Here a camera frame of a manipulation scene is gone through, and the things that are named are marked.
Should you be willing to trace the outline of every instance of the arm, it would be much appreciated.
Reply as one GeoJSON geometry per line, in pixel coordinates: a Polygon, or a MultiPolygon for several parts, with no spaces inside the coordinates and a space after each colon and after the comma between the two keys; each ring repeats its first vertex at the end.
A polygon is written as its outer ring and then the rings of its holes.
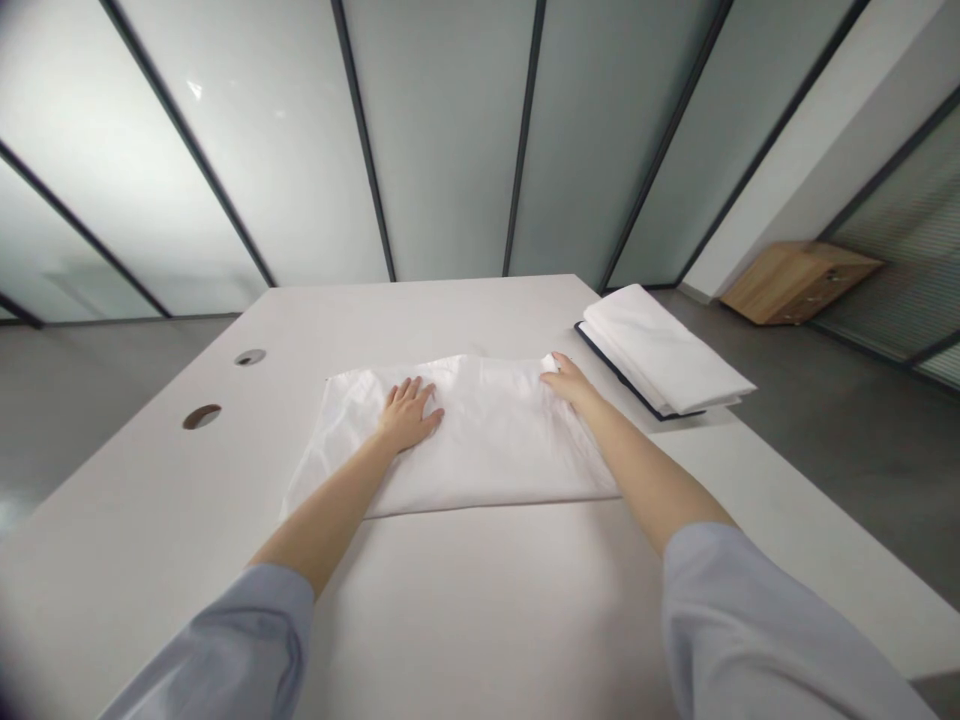
{"type": "Polygon", "coordinates": [[[569,358],[554,357],[560,372],[543,381],[589,425],[630,511],[665,555],[664,649],[682,718],[933,720],[866,638],[764,556],[569,358]]]}
{"type": "Polygon", "coordinates": [[[373,436],[253,556],[240,578],[151,660],[104,720],[293,715],[310,645],[313,603],[346,552],[394,457],[443,416],[423,417],[433,385],[407,378],[373,436]]]}
{"type": "Polygon", "coordinates": [[[713,495],[604,400],[570,358],[553,356],[560,372],[544,373],[541,379],[586,421],[630,511],[659,555],[686,525],[736,526],[713,495]]]}
{"type": "Polygon", "coordinates": [[[288,567],[305,577],[320,597],[390,463],[440,424],[443,410],[423,417],[434,386],[420,390],[420,382],[407,378],[391,390],[374,435],[280,526],[250,560],[251,566],[288,567]]]}

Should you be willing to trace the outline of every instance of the shirt sleeve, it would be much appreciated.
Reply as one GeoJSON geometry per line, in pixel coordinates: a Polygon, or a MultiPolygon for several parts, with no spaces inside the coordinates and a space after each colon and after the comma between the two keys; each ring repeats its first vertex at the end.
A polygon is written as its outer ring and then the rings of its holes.
{"type": "Polygon", "coordinates": [[[671,538],[663,634],[684,720],[936,720],[869,640],[733,527],[671,538]]]}
{"type": "Polygon", "coordinates": [[[110,704],[119,718],[289,718],[303,683],[313,589],[279,565],[247,568],[110,704]]]}

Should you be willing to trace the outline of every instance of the hand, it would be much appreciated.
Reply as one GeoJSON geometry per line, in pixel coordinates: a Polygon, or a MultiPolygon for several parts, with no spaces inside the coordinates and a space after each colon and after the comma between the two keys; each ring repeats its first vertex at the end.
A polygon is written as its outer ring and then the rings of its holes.
{"type": "Polygon", "coordinates": [[[557,395],[578,409],[583,403],[600,397],[600,393],[573,360],[563,353],[553,353],[553,357],[560,365],[560,372],[543,373],[540,379],[553,388],[557,395]]]}
{"type": "Polygon", "coordinates": [[[443,409],[434,410],[428,417],[423,417],[423,406],[427,404],[436,385],[430,383],[421,390],[421,382],[422,378],[419,377],[412,382],[407,378],[399,387],[394,385],[387,395],[376,437],[395,453],[426,439],[443,418],[443,409]]]}

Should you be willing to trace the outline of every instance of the white table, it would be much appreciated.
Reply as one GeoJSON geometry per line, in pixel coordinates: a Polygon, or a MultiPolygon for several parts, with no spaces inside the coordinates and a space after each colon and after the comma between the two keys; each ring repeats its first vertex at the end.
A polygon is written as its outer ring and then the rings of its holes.
{"type": "MultiPolygon", "coordinates": [[[[732,414],[658,423],[619,385],[572,330],[595,300],[574,276],[268,292],[0,545],[4,669],[33,717],[97,714],[231,581],[326,376],[457,353],[570,354],[904,675],[960,667],[960,615],[732,414]],[[233,364],[251,348],[266,359],[233,364]],[[207,403],[219,418],[182,429],[207,403]]],[[[318,604],[298,715],[675,717],[659,571],[621,501],[366,522],[318,604]]]]}

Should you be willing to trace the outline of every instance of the folded towel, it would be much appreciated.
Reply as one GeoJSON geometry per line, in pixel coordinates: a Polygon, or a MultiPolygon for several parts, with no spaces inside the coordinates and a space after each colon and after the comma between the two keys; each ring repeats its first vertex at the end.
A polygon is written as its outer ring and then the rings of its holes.
{"type": "Polygon", "coordinates": [[[457,355],[423,365],[352,370],[327,380],[313,437],[283,502],[286,517],[360,447],[393,385],[436,383],[425,413],[435,435],[390,466],[367,517],[478,505],[618,497],[616,482],[569,403],[540,381],[543,360],[457,355]]]}
{"type": "Polygon", "coordinates": [[[590,305],[581,329],[661,414],[739,402],[756,386],[639,285],[590,305]]]}

